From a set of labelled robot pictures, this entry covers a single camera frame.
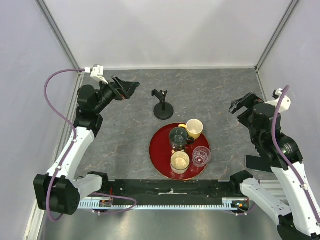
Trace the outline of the black phone stand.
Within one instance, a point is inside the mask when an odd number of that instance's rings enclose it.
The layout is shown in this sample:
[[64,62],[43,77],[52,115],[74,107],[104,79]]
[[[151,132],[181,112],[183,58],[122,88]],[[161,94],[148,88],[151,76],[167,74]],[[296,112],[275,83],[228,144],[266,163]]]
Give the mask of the black phone stand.
[[159,120],[168,120],[174,114],[173,106],[166,102],[167,90],[152,90],[151,95],[157,97],[159,103],[157,103],[153,109],[155,117]]

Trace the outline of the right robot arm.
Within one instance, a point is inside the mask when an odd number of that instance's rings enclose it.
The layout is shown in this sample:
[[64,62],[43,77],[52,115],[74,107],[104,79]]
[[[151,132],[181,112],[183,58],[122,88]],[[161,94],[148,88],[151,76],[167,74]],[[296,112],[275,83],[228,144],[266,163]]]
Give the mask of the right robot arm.
[[250,140],[259,157],[247,156],[250,169],[274,173],[288,204],[265,190],[248,171],[230,177],[229,191],[235,197],[248,197],[274,222],[283,240],[318,240],[320,238],[320,207],[309,185],[303,156],[298,144],[281,132],[281,114],[291,100],[281,97],[281,89],[272,101],[263,101],[253,92],[233,100],[231,114],[245,107],[237,119],[249,130]]

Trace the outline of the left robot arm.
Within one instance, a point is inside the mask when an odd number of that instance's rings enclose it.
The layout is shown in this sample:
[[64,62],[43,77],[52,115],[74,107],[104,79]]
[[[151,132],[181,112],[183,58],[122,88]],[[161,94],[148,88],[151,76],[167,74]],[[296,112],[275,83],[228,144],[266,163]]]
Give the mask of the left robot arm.
[[82,199],[94,193],[99,197],[109,193],[106,173],[90,171],[80,180],[75,180],[75,174],[85,152],[101,129],[104,120],[101,112],[113,100],[130,99],[139,86],[139,82],[122,81],[113,76],[110,83],[100,82],[98,89],[90,84],[78,89],[78,107],[71,136],[52,167],[46,174],[37,174],[33,181],[40,210],[73,215]]

